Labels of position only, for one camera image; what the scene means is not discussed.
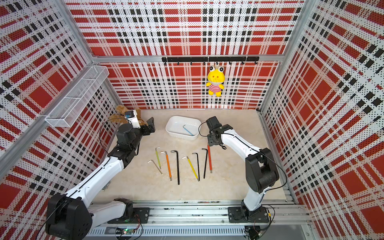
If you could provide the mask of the thin black hex key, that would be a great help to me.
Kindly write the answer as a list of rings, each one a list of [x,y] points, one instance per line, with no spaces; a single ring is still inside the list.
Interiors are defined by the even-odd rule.
[[[200,164],[199,164],[199,155],[198,153],[192,153],[193,155],[196,156],[196,159],[197,159],[197,169],[198,169],[198,181],[200,181]]]

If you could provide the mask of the long black hex key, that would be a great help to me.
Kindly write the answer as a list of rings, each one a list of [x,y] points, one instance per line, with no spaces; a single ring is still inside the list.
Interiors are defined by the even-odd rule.
[[[179,153],[176,150],[172,150],[171,153],[176,154],[176,161],[177,161],[177,181],[178,185],[180,185],[180,165],[179,165]]]

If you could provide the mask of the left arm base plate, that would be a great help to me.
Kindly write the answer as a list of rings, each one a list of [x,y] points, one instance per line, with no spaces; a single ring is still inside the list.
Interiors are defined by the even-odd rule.
[[[147,224],[150,210],[150,208],[133,208],[133,213],[130,217],[122,216],[108,221],[108,224],[138,224],[139,221],[141,224]]]

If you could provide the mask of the yellow handled hex key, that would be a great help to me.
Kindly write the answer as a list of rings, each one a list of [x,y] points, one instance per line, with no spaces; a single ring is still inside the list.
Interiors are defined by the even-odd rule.
[[[185,156],[185,157],[182,157],[182,159],[186,159],[186,160],[188,161],[188,163],[189,163],[189,165],[190,165],[190,167],[191,167],[191,169],[192,169],[192,171],[193,171],[193,174],[194,174],[196,180],[197,180],[197,181],[200,181],[200,180],[199,180],[199,177],[198,177],[198,175],[197,175],[197,173],[196,173],[196,171],[195,171],[195,168],[194,168],[194,166],[193,166],[193,164],[192,164],[192,162],[191,162],[191,160],[190,160],[190,158],[189,158],[188,156]]]

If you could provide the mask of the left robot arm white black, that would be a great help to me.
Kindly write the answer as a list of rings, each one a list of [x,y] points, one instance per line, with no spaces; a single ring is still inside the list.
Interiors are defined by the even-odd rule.
[[[135,219],[133,202],[117,198],[92,207],[97,194],[138,155],[143,136],[154,133],[155,120],[140,125],[136,117],[122,124],[117,145],[89,176],[64,194],[55,194],[48,202],[45,232],[62,240],[82,240],[91,229],[114,219]]]

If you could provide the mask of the red handled hex key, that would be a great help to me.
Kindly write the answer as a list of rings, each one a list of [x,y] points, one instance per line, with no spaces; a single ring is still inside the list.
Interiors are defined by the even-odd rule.
[[[211,150],[210,150],[209,145],[207,145],[207,149],[208,149],[209,168],[210,168],[210,173],[212,174],[213,173],[213,167],[212,167]]]

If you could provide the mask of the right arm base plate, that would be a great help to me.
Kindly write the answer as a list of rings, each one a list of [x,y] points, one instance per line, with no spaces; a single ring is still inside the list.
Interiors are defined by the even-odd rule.
[[[270,222],[270,217],[265,207],[260,207],[255,211],[248,211],[246,207],[229,207],[228,216],[230,223],[266,224]]]

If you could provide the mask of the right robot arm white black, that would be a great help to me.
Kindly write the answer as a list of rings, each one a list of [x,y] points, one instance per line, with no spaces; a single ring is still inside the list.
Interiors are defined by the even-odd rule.
[[[246,181],[249,186],[246,197],[241,203],[241,214],[250,220],[260,213],[262,200],[280,179],[278,165],[268,148],[261,149],[240,137],[230,125],[222,125],[217,117],[206,120],[209,128],[208,144],[230,147],[245,162]]]

